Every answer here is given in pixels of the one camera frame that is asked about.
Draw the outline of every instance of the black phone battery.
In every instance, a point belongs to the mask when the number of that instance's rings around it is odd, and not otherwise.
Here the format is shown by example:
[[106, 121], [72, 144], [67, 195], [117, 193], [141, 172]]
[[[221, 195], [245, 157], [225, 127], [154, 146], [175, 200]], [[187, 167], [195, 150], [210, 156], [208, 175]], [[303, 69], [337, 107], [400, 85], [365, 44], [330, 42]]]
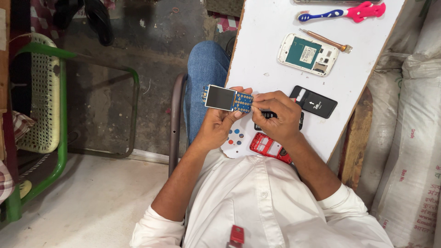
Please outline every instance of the black phone battery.
[[324, 97], [313, 91], [307, 90], [300, 86], [295, 86], [289, 98], [296, 98], [296, 103], [310, 113], [328, 119], [335, 107], [337, 101]]

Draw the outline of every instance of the man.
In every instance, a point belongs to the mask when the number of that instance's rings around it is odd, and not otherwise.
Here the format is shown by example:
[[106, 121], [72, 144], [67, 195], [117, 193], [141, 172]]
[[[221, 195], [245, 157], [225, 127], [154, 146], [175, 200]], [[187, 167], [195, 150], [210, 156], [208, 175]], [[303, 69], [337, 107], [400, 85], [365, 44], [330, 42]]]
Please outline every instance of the man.
[[[224, 86], [229, 62], [212, 41], [191, 51], [184, 104], [190, 146], [136, 224], [131, 246], [179, 247], [188, 209], [186, 248], [224, 248], [233, 225], [244, 228], [243, 247], [250, 248], [393, 247], [361, 199], [298, 131], [301, 108], [282, 92], [255, 95], [252, 119], [285, 148], [300, 178], [275, 158], [223, 155], [220, 146], [245, 114], [206, 109], [201, 93], [209, 83]], [[252, 93], [251, 88], [232, 89]], [[267, 120], [260, 109], [278, 117]]]

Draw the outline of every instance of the screwdriver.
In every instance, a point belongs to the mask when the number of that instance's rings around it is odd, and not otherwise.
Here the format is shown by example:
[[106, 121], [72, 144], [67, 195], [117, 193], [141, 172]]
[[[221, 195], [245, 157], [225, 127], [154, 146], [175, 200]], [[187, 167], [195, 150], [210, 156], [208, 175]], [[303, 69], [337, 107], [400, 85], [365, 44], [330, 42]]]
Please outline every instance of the screwdriver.
[[325, 37], [323, 37], [323, 36], [321, 36], [319, 34], [316, 34], [314, 32], [307, 31], [307, 30], [304, 30], [304, 29], [301, 29], [301, 28], [300, 28], [300, 30], [305, 32], [307, 35], [309, 35], [311, 37], [314, 37], [314, 38], [316, 38], [316, 39], [318, 39], [320, 41], [323, 41], [325, 43], [328, 43], [330, 45], [333, 45], [333, 46], [337, 47], [342, 52], [350, 53], [352, 51], [352, 47], [350, 45], [341, 45], [341, 44], [335, 43], [335, 42], [333, 42], [333, 41], [331, 41], [331, 40], [329, 40], [329, 39], [327, 39], [327, 38], [325, 38]]

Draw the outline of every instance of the plaid cloth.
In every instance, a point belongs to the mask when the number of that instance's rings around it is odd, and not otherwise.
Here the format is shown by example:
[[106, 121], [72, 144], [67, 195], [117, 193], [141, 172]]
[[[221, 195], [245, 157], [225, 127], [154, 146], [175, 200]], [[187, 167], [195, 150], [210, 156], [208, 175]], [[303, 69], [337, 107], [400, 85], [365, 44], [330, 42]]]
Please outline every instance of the plaid cloth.
[[12, 125], [14, 125], [15, 142], [21, 139], [35, 124], [35, 121], [17, 111], [12, 111]]
[[14, 182], [6, 168], [6, 165], [0, 161], [0, 204], [8, 198], [14, 191]]

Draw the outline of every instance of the white phone housing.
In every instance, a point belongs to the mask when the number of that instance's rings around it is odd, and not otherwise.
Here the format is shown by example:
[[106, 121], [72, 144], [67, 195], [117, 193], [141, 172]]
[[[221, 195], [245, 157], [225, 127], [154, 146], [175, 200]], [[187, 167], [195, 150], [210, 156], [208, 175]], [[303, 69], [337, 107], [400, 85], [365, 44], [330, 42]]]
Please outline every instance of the white phone housing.
[[[294, 37], [301, 38], [310, 41], [312, 43], [321, 45], [323, 51], [321, 53], [317, 53], [317, 58], [315, 59], [315, 61], [312, 61], [314, 65], [312, 69], [286, 62], [286, 58], [288, 57], [289, 54], [289, 49], [291, 48], [292, 42], [294, 41]], [[283, 65], [324, 77], [328, 75], [329, 72], [331, 72], [335, 60], [337, 60], [338, 54], [339, 54], [339, 50], [334, 46], [328, 45], [322, 41], [314, 40], [310, 37], [304, 37], [297, 35], [295, 33], [290, 33], [283, 38], [282, 44], [280, 45], [279, 48], [279, 52], [277, 53], [277, 61]], [[323, 72], [314, 70], [316, 68], [322, 69]]]

